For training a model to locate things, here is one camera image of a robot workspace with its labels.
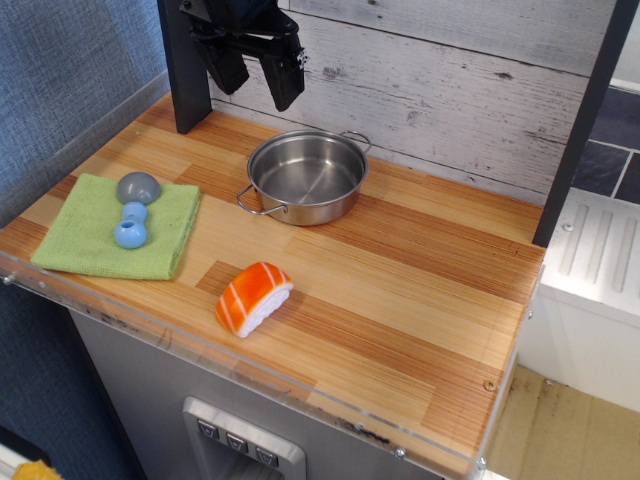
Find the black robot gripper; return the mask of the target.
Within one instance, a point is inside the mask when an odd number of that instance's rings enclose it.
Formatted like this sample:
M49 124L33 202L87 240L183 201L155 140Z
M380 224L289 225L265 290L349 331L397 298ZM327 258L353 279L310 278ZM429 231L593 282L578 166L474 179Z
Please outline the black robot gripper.
M297 23L277 1L183 1L179 9L192 24L192 41L207 72L226 95L249 79L241 54L260 58L279 112L304 92L306 49Z

